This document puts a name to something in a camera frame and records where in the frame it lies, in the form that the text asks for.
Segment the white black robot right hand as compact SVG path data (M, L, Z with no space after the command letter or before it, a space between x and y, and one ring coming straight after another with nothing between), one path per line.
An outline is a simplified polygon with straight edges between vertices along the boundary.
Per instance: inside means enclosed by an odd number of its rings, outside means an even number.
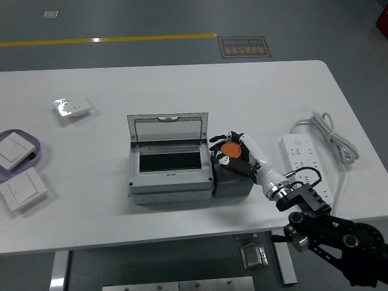
M246 133L229 131L209 139L220 166L232 173L250 178L260 185L265 196L271 201L279 201L292 192L289 180L278 173L267 159L260 146ZM234 142L242 149L242 158L233 158L221 151L227 142Z

